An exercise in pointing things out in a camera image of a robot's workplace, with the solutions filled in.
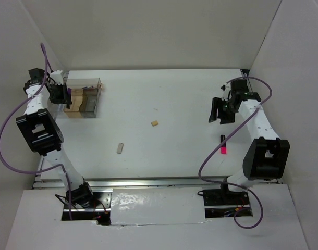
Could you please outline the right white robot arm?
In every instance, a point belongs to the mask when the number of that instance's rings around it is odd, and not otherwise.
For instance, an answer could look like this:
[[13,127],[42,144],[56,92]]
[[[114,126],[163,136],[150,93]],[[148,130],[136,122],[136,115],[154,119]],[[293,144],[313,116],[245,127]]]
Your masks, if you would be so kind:
[[265,101],[249,90],[247,79],[230,80],[221,87],[223,96],[212,99],[209,122],[231,124],[236,114],[240,114],[251,138],[241,170],[221,184],[219,197],[225,204],[232,204],[254,184],[282,178],[290,150],[289,141],[281,139],[272,128],[262,107]]

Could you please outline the beige rectangular eraser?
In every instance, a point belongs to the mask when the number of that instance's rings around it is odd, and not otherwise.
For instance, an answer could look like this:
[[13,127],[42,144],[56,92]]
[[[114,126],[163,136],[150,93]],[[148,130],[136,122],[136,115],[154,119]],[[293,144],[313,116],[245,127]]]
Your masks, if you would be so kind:
[[121,154],[123,152],[123,148],[124,148],[124,144],[123,143],[118,143],[116,153]]

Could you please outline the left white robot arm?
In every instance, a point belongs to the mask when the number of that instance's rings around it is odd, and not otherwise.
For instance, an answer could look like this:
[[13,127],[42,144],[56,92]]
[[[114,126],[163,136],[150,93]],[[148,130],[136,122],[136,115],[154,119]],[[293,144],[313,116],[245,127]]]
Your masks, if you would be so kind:
[[66,202],[72,207],[91,207],[95,195],[66,155],[62,131],[48,110],[49,103],[71,107],[71,90],[64,82],[63,72],[34,68],[29,70],[29,76],[23,88],[29,101],[16,124],[29,148],[55,167],[66,189]]

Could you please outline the pink highlighter black cap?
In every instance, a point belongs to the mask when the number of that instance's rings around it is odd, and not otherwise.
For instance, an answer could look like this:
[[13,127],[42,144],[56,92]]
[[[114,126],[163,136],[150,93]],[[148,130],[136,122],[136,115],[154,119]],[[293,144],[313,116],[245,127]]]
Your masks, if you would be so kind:
[[227,148],[226,148],[226,143],[224,143],[226,137],[225,135],[221,135],[220,136],[220,140],[221,140],[221,154],[222,155],[226,155],[227,154]]

